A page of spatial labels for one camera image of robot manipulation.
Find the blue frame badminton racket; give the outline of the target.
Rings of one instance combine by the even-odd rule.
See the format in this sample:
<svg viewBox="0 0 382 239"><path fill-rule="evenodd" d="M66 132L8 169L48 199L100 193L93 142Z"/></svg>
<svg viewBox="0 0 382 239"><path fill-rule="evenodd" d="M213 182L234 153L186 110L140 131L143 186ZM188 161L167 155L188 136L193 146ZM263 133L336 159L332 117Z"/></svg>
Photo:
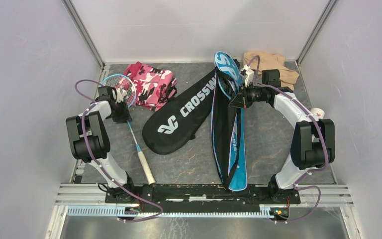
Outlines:
<svg viewBox="0 0 382 239"><path fill-rule="evenodd" d="M126 102L126 105L128 107L130 107L135 103L136 98L137 98L137 88L135 87L133 81L130 80L127 76L122 75L122 74L113 74L113 75L110 75L110 76L106 77L105 79L103 79L102 84L104 86L109 86L112 88L123 88L123 89L125 89L128 92L128 101ZM130 132L131 132L132 137L133 137L134 142L135 142L137 155L139 157L140 163L141 163L142 168L144 170L148 184L154 185L156 183L156 181L155 181L153 174L150 170L147 159L146 159L140 145L138 144L138 142L136 140L135 134L132 130L131 122L132 121L128 122L128 126L129 126Z"/></svg>

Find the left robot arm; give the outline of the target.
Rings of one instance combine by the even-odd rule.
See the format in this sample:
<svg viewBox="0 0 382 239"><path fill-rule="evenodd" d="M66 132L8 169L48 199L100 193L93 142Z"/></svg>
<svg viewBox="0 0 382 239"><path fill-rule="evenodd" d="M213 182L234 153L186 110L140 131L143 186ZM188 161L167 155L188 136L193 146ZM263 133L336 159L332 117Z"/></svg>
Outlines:
<svg viewBox="0 0 382 239"><path fill-rule="evenodd" d="M131 119L125 97L119 89L109 86L98 88L98 97L82 114L66 119L70 150L75 159L92 165L107 181L108 188L118 190L119 199L130 203L136 198L136 189L110 153L105 119L114 123Z"/></svg>

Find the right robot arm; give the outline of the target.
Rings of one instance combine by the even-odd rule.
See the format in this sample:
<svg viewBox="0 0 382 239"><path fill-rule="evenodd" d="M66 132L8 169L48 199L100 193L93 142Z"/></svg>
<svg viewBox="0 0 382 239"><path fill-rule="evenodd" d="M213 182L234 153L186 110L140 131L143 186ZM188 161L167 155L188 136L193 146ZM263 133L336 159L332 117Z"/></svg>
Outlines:
<svg viewBox="0 0 382 239"><path fill-rule="evenodd" d="M280 87L278 70L265 70L261 84L252 81L254 72L243 68L236 96L230 101L234 108L248 108L254 102L269 103L293 127L290 152L281 171L272 177L268 198L280 203L287 190L297 189L299 182L312 172L320 171L334 161L334 122L308 110L288 87Z"/></svg>

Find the black Crossway racket cover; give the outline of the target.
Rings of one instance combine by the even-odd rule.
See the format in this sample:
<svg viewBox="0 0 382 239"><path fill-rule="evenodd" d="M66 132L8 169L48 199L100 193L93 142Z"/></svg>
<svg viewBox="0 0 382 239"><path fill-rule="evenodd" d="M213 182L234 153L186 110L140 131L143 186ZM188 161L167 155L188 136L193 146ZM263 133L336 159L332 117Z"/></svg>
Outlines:
<svg viewBox="0 0 382 239"><path fill-rule="evenodd" d="M215 78L212 70L149 117L142 138L152 152L167 155L195 138L211 112Z"/></svg>

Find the blue Sport racket cover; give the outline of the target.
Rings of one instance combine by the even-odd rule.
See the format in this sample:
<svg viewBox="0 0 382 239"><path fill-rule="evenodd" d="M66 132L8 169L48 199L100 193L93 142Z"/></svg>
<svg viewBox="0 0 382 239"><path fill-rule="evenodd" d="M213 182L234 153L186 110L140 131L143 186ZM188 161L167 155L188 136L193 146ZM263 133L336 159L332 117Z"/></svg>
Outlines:
<svg viewBox="0 0 382 239"><path fill-rule="evenodd" d="M239 62L227 53L216 52L214 64L216 78L210 116L212 150L223 187L235 193L248 185L244 109L229 107L230 100L221 91L217 79L219 76L233 78L236 94L243 81Z"/></svg>

